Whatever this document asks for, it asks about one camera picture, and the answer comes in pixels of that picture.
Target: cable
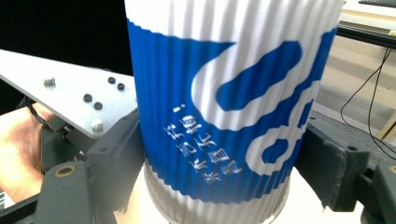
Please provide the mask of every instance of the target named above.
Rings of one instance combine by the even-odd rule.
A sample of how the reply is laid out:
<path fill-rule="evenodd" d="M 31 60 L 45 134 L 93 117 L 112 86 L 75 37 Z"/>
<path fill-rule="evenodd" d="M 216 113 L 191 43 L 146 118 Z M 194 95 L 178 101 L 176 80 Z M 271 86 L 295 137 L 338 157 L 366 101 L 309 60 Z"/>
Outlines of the cable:
<path fill-rule="evenodd" d="M 383 151 L 385 154 L 387 154 L 387 155 L 388 155 L 389 157 L 391 157 L 392 159 L 396 160 L 395 157 L 391 156 L 391 155 L 390 155 L 386 150 L 384 150 L 384 148 L 382 148 L 376 141 L 382 143 L 382 145 L 384 145 L 388 150 L 390 150 L 390 151 L 393 152 L 394 154 L 396 154 L 396 151 L 394 151 L 392 148 L 390 148 L 389 146 L 387 146 L 384 142 L 382 142 L 382 141 L 381 141 L 380 139 L 378 139 L 377 137 L 373 136 L 373 133 L 372 133 L 372 131 L 371 131 L 371 112 L 372 112 L 372 108 L 373 108 L 373 104 L 374 104 L 376 88 L 377 88 L 377 86 L 378 86 L 378 81 L 379 81 L 379 77 L 380 77 L 381 72 L 382 72 L 382 67 L 383 67 L 385 61 L 387 60 L 387 58 L 388 58 L 388 56 L 390 55 L 391 52 L 392 52 L 392 49 L 387 49 L 387 50 L 385 51 L 384 58 L 382 59 L 382 63 L 379 65 L 379 67 L 378 67 L 378 68 L 377 68 L 377 69 L 376 69 L 376 70 L 364 81 L 364 83 L 358 88 L 358 90 L 355 91 L 355 92 L 352 94 L 352 96 L 351 96 L 351 97 L 346 101 L 346 103 L 343 105 L 343 107 L 341 108 L 341 119 L 344 121 L 345 124 L 347 124 L 347 125 L 349 125 L 349 126 L 355 128 L 355 129 L 357 129 L 357 130 L 360 130 L 360 131 L 362 131 L 362 132 L 364 132 L 364 133 L 367 133 L 367 132 L 365 132 L 364 130 L 359 129 L 359 128 L 357 128 L 357 127 L 355 127 L 355 126 L 349 124 L 349 123 L 344 119 L 343 112 L 344 112 L 345 107 L 346 107 L 346 106 L 349 104 L 349 102 L 355 97 L 355 95 L 367 84 L 367 82 L 368 82 L 376 73 L 378 73 L 378 76 L 377 76 L 376 81 L 375 81 L 375 89 L 374 89 L 373 97 L 372 97 L 372 100 L 371 100 L 371 103 L 370 103 L 369 115 L 368 115 L 368 120 L 367 120 L 367 121 L 368 121 L 368 122 L 367 122 L 367 125 L 368 125 L 368 129 L 369 129 L 369 133 L 368 133 L 368 134 L 371 136 L 371 138 L 373 139 L 374 143 L 381 149 L 381 151 Z"/>

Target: blue and white cup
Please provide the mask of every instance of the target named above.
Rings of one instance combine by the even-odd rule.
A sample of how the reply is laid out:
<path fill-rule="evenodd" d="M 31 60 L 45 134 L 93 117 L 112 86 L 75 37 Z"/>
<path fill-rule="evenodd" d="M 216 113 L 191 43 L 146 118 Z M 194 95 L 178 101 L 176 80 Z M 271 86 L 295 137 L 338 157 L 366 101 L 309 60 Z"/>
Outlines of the blue and white cup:
<path fill-rule="evenodd" d="M 146 181 L 171 223 L 271 222 L 343 0 L 126 0 Z"/>

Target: paper cup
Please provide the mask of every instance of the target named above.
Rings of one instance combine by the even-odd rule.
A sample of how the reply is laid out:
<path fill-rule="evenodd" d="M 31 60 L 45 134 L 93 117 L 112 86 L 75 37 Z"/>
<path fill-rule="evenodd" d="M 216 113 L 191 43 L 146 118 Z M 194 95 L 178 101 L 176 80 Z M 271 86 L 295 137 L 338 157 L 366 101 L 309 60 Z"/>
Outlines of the paper cup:
<path fill-rule="evenodd" d="M 126 0 L 146 181 L 173 223 L 270 222 L 341 0 Z"/>

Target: logo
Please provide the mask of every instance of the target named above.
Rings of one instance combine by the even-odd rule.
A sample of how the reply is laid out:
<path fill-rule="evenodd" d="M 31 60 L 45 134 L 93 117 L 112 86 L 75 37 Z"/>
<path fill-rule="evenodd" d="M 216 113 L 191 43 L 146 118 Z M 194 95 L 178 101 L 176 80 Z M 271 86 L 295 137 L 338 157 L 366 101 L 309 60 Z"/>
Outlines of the logo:
<path fill-rule="evenodd" d="M 260 198 L 283 183 L 335 31 L 309 61 L 297 40 L 246 48 L 128 26 L 146 156 L 158 177 L 213 203 Z"/>

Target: metal plate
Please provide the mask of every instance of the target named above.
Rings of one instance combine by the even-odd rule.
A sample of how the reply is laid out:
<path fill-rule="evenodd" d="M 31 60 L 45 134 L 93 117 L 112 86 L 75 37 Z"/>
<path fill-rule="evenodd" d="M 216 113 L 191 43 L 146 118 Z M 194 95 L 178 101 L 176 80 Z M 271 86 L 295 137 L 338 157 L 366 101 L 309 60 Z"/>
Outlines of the metal plate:
<path fill-rule="evenodd" d="M 109 77 L 115 78 L 114 84 Z M 137 108 L 134 78 L 101 69 L 0 49 L 0 78 L 90 138 L 100 138 Z M 88 103 L 83 99 L 87 93 L 92 96 Z M 98 102 L 102 109 L 94 108 Z"/>

